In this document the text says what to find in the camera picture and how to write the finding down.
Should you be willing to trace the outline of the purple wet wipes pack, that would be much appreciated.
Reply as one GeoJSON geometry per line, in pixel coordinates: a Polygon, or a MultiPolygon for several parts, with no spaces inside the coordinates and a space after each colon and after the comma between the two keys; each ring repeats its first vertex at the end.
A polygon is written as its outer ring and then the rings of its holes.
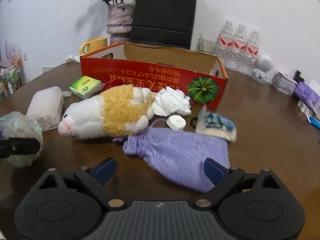
{"type": "Polygon", "coordinates": [[[319,95],[312,88],[300,81],[294,93],[315,115],[319,115],[319,95]]]}

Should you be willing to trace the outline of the small white round cap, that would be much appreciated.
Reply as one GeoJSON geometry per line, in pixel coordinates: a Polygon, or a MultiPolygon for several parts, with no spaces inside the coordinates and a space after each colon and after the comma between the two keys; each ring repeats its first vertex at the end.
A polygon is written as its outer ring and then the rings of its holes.
{"type": "Polygon", "coordinates": [[[182,131],[186,127],[187,123],[182,116],[174,114],[167,118],[166,124],[173,131],[182,131]]]}

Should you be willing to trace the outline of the right water bottle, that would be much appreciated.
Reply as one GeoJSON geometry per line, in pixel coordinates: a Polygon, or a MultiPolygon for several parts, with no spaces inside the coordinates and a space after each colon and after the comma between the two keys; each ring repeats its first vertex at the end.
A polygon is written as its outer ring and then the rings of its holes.
{"type": "Polygon", "coordinates": [[[240,62],[237,68],[238,72],[247,76],[251,75],[259,54],[259,49],[259,31],[257,29],[253,29],[247,39],[245,50],[241,54],[240,62]]]}

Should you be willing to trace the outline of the small grey tin box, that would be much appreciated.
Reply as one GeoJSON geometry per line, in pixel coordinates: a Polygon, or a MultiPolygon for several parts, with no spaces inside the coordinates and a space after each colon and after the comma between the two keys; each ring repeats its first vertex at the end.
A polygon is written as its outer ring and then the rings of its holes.
{"type": "Polygon", "coordinates": [[[272,85],[287,96],[292,96],[298,83],[281,72],[277,72],[273,79],[272,85]]]}

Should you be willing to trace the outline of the purple knitted drawstring pouch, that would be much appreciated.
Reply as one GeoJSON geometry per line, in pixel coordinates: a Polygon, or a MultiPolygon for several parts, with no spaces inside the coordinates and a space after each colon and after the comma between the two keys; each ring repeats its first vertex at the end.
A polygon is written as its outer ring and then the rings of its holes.
{"type": "Polygon", "coordinates": [[[228,142],[218,137],[157,127],[155,120],[144,131],[124,140],[123,151],[137,155],[169,181],[189,189],[208,192],[214,184],[204,173],[204,162],[211,158],[230,168],[228,142]]]}

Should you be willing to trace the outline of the water bottle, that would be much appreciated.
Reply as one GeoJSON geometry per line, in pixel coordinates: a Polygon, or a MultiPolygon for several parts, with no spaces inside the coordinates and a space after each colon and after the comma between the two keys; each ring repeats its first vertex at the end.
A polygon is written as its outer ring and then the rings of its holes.
{"type": "Polygon", "coordinates": [[[231,49],[228,53],[226,68],[229,70],[237,70],[238,64],[240,62],[240,57],[242,52],[246,48],[247,42],[247,33],[246,26],[243,24],[239,24],[233,35],[233,42],[231,49]]]}
{"type": "Polygon", "coordinates": [[[259,54],[259,49],[259,31],[257,29],[253,29],[247,39],[245,50],[241,54],[240,62],[237,68],[238,72],[247,76],[251,75],[259,54]]]}
{"type": "Polygon", "coordinates": [[[224,65],[227,62],[228,54],[233,44],[233,34],[233,22],[226,20],[219,32],[215,49],[215,55],[224,65]]]}

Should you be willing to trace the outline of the red cardboard pumpkin box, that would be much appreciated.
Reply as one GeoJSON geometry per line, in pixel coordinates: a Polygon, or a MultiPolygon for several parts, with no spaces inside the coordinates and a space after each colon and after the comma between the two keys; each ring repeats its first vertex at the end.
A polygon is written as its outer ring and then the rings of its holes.
{"type": "Polygon", "coordinates": [[[193,105],[217,109],[228,81],[221,60],[175,47],[122,42],[80,57],[83,75],[104,83],[132,84],[153,92],[179,89],[193,105]]]}

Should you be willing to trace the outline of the clear glass cup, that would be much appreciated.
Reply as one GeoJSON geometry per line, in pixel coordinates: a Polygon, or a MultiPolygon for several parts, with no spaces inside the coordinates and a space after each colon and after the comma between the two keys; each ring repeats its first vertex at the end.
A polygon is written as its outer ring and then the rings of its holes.
{"type": "Polygon", "coordinates": [[[214,55],[216,50],[216,42],[211,40],[206,40],[200,34],[197,41],[197,50],[202,53],[214,55]]]}

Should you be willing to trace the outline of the yellow ceramic mug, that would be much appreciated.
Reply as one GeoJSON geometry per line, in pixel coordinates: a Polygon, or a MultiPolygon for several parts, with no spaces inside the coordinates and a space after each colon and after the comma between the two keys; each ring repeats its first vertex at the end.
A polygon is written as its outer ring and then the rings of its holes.
{"type": "Polygon", "coordinates": [[[79,54],[88,54],[107,46],[106,37],[91,38],[84,42],[79,48],[79,54]]]}

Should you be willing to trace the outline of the crumpled white paper by mug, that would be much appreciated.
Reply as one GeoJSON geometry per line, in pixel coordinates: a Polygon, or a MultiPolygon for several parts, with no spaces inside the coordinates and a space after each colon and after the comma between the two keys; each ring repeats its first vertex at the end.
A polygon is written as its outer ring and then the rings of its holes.
{"type": "Polygon", "coordinates": [[[66,59],[65,59],[65,64],[71,63],[71,62],[75,62],[75,63],[80,63],[80,55],[76,56],[76,55],[67,55],[66,59]]]}

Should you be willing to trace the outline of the black paper shopping bag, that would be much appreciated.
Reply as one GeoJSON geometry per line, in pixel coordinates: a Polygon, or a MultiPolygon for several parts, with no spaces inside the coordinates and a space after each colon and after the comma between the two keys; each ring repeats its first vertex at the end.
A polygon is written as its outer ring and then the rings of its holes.
{"type": "Polygon", "coordinates": [[[136,0],[130,41],[190,49],[196,0],[136,0]]]}

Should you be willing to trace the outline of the blue white snack packet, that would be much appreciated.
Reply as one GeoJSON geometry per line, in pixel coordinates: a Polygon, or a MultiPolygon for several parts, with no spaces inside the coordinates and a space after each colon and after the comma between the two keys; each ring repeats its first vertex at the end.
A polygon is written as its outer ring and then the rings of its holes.
{"type": "Polygon", "coordinates": [[[196,118],[195,132],[235,142],[237,129],[235,123],[218,113],[209,111],[204,105],[196,118]]]}

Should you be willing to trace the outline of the white tissue ball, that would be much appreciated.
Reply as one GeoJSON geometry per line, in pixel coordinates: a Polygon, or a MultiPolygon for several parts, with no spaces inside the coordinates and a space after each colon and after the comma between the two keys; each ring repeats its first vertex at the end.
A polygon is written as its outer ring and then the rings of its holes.
{"type": "Polygon", "coordinates": [[[152,109],[155,115],[162,117],[168,117],[173,114],[190,116],[190,98],[179,89],[162,88],[152,102],[152,109]]]}

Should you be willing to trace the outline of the iridescent plastic bag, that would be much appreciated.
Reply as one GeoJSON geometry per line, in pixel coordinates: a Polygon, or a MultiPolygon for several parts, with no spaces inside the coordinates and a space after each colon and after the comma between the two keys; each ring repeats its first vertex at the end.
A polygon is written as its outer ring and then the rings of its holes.
{"type": "Polygon", "coordinates": [[[40,150],[31,155],[11,155],[6,158],[14,167],[26,167],[36,160],[43,149],[42,129],[39,124],[20,112],[11,112],[1,117],[1,137],[36,138],[40,142],[40,150]]]}

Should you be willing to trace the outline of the green tissue pack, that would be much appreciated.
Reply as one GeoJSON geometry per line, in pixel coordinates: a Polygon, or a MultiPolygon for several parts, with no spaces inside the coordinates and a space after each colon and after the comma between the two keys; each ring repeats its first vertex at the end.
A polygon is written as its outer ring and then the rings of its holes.
{"type": "Polygon", "coordinates": [[[102,82],[89,76],[82,76],[71,84],[69,89],[73,94],[85,100],[102,89],[102,82]]]}

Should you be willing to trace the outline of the middle water bottle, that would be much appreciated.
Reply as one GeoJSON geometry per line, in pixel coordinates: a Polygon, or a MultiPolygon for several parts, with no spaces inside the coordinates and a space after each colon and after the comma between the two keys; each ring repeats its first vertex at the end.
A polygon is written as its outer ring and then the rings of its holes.
{"type": "Polygon", "coordinates": [[[246,26],[243,24],[239,24],[233,35],[233,42],[231,49],[228,53],[226,68],[229,70],[237,70],[238,64],[240,62],[240,57],[242,52],[246,48],[247,42],[247,33],[246,26]]]}

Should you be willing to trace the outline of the left water bottle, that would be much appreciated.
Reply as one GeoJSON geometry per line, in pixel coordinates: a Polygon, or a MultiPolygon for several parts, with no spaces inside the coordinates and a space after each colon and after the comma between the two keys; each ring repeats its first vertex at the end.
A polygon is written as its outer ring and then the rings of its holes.
{"type": "Polygon", "coordinates": [[[227,62],[228,54],[233,44],[233,34],[233,22],[226,20],[219,32],[215,49],[215,55],[224,65],[227,62]]]}

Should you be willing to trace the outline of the white and tan plush toy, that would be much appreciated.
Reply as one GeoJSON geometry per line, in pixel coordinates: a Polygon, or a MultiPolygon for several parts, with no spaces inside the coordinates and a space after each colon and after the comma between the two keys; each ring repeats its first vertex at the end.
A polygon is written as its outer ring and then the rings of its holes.
{"type": "Polygon", "coordinates": [[[127,137],[144,131],[153,116],[150,89],[121,85],[71,104],[57,130],[81,140],[127,137]]]}

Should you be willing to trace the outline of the blue tube on table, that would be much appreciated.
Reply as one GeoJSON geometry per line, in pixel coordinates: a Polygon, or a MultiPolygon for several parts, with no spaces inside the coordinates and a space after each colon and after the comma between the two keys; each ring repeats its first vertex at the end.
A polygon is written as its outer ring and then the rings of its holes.
{"type": "Polygon", "coordinates": [[[315,126],[316,128],[320,129],[320,121],[317,118],[314,118],[313,116],[307,117],[308,122],[312,124],[312,126],[315,126]]]}

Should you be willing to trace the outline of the small white robot figurine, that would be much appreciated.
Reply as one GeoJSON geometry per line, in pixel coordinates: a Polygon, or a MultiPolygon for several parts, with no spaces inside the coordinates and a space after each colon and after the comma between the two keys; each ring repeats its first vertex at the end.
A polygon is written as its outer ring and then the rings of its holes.
{"type": "Polygon", "coordinates": [[[251,78],[262,84],[267,84],[268,72],[273,69],[271,58],[266,54],[259,55],[254,69],[251,74],[251,78]]]}

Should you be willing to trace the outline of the purple textured vase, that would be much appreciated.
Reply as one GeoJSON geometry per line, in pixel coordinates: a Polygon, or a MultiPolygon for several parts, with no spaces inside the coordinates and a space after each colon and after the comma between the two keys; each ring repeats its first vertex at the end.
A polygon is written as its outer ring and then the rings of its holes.
{"type": "Polygon", "coordinates": [[[130,39],[134,8],[132,4],[108,6],[106,32],[110,34],[110,45],[127,42],[130,39]]]}

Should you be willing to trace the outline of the translucent plastic storage box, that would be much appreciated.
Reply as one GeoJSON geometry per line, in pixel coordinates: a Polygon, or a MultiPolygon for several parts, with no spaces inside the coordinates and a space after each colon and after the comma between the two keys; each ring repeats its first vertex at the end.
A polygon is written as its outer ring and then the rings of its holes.
{"type": "Polygon", "coordinates": [[[62,108],[62,90],[60,87],[53,86],[34,94],[26,116],[35,120],[44,132],[57,128],[61,120],[62,108]]]}

